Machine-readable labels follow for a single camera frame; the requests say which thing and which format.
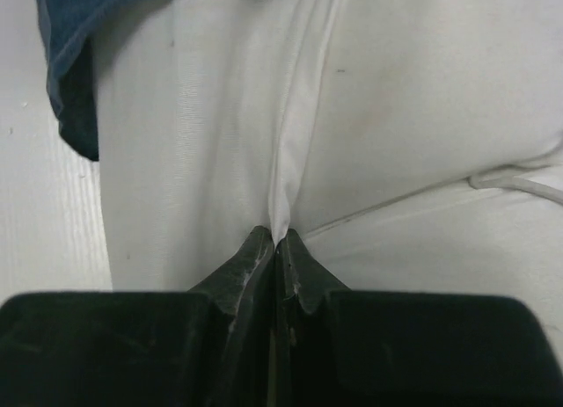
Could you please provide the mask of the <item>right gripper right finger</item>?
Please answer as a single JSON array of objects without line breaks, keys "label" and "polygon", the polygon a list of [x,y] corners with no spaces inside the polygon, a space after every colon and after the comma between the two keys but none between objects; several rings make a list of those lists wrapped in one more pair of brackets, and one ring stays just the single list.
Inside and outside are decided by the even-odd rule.
[{"label": "right gripper right finger", "polygon": [[290,229],[275,256],[274,400],[277,406],[312,406],[338,387],[327,295],[346,286]]}]

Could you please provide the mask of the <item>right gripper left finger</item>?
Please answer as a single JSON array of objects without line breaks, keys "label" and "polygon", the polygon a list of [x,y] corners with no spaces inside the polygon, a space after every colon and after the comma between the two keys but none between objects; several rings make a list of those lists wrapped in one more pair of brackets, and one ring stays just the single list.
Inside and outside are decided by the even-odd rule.
[{"label": "right gripper left finger", "polygon": [[237,253],[195,286],[208,301],[199,332],[197,406],[267,404],[270,333],[274,315],[274,243],[252,229]]}]

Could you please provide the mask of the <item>white pillow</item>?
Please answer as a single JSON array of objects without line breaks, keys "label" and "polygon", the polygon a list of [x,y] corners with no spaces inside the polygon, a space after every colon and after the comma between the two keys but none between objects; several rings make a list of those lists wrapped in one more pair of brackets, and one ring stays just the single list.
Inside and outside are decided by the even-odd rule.
[{"label": "white pillow", "polygon": [[262,225],[354,288],[562,310],[562,0],[141,0],[94,36],[113,286]]}]

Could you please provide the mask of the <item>dark blue embroidered pillowcase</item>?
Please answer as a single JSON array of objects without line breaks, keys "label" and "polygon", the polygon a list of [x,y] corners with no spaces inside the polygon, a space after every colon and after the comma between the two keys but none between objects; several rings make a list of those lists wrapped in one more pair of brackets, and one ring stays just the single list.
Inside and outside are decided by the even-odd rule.
[{"label": "dark blue embroidered pillowcase", "polygon": [[46,91],[58,133],[79,156],[99,161],[92,37],[119,9],[142,0],[35,0],[47,64]]}]

